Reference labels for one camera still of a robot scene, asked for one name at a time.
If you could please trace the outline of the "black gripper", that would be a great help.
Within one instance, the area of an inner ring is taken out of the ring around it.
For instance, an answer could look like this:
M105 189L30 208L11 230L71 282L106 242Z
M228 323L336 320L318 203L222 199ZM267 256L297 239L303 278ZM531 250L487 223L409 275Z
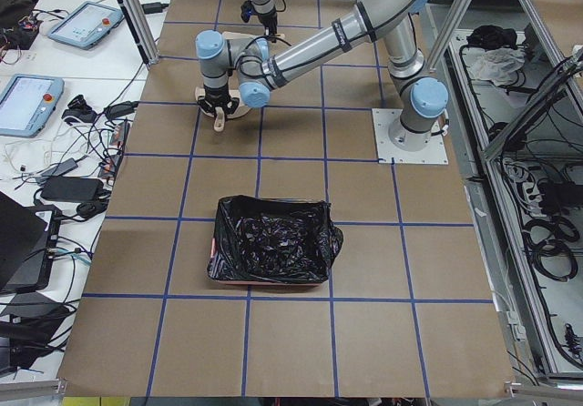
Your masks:
M262 24L267 31L276 31L278 29L278 14L269 12L262 16Z
M198 105L207 114L216 114L219 107L225 115L232 115L239 107L240 100L230 95L227 86L198 88Z

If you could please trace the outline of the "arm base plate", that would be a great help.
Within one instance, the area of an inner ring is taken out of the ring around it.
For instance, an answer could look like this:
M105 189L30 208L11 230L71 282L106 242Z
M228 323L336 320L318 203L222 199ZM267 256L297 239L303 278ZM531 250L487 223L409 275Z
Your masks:
M401 124L401 109L373 108L373 130L377 161L381 164L448 164L445 140L438 123L430 132L408 131Z

